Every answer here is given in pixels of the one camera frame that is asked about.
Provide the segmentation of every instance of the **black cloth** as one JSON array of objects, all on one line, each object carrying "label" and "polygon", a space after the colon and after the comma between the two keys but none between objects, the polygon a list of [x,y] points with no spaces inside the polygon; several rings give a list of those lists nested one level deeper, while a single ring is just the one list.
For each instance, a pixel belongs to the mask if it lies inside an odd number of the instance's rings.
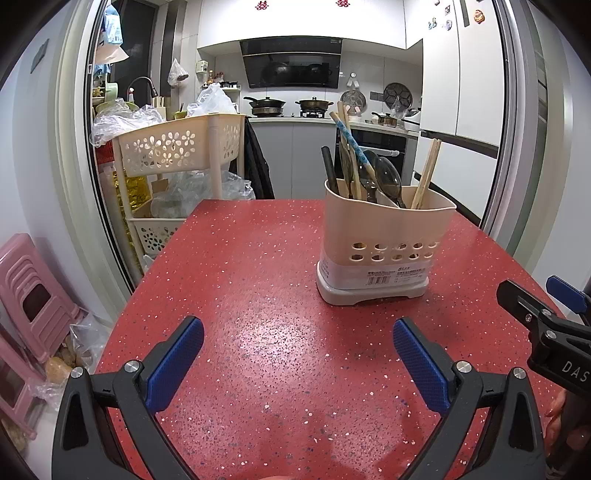
[{"label": "black cloth", "polygon": [[[230,163],[230,171],[236,173],[236,160]],[[269,165],[262,154],[248,118],[244,120],[244,178],[251,181],[257,200],[274,200],[273,185],[269,176]]]}]

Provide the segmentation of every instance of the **finger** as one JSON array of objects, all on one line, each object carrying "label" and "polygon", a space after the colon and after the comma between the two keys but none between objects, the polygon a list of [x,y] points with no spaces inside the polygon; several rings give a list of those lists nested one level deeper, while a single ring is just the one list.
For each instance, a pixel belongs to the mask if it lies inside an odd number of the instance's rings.
[{"label": "finger", "polygon": [[554,417],[554,416],[558,415],[558,413],[562,412],[562,409],[564,408],[565,401],[566,401],[566,390],[562,389],[562,390],[560,390],[560,392],[558,392],[558,395],[556,395],[556,398],[552,401],[552,403],[550,404],[550,408],[544,414],[544,416],[545,417]]},{"label": "finger", "polygon": [[558,434],[560,433],[560,415],[554,417],[550,420],[550,423],[546,427],[546,435],[544,437],[544,450],[546,451],[546,455],[550,454],[550,449],[552,445],[558,438]]},{"label": "finger", "polygon": [[591,426],[585,425],[570,432],[566,438],[566,444],[575,452],[581,452],[587,445],[589,438],[591,438]]}]

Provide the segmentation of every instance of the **faucet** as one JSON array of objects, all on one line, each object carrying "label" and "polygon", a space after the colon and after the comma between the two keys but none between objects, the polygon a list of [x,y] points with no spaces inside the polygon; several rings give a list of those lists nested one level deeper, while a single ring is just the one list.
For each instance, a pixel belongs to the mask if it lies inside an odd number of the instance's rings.
[{"label": "faucet", "polygon": [[126,93],[127,93],[127,100],[129,100],[129,89],[131,88],[131,86],[137,82],[138,80],[141,79],[145,79],[148,81],[148,84],[150,86],[150,95],[152,96],[152,98],[156,98],[158,96],[158,92],[156,91],[156,89],[154,88],[154,84],[152,83],[152,79],[150,77],[137,77],[136,79],[133,79],[131,81],[131,83],[129,84],[129,86],[127,87]]}]

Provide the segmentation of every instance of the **red table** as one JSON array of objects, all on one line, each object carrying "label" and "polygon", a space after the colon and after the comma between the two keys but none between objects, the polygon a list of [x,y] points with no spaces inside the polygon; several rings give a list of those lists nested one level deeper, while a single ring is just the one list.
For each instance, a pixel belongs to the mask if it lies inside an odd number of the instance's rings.
[{"label": "red table", "polygon": [[[525,367],[526,331],[497,305],[496,287],[510,278],[552,303],[465,218],[453,218],[424,296],[355,307],[328,305],[316,289],[322,224],[316,200],[202,202],[117,322],[101,372],[143,358],[185,315],[202,319],[204,347],[158,415],[202,480],[398,478],[439,418],[392,345],[400,316],[478,370]],[[529,374],[544,411],[558,389]],[[483,420],[481,410],[455,476]],[[123,422],[115,423],[132,466],[147,477]]]}]

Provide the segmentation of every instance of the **white base tray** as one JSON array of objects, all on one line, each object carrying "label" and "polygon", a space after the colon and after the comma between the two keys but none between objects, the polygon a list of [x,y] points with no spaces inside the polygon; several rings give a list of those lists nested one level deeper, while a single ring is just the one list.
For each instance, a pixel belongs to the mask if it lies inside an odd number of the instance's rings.
[{"label": "white base tray", "polygon": [[421,283],[401,285],[397,287],[357,288],[356,290],[339,290],[333,288],[320,273],[320,263],[316,264],[316,286],[326,303],[331,305],[355,305],[364,300],[383,299],[387,297],[408,297],[413,299],[423,295],[429,285],[427,277]]}]

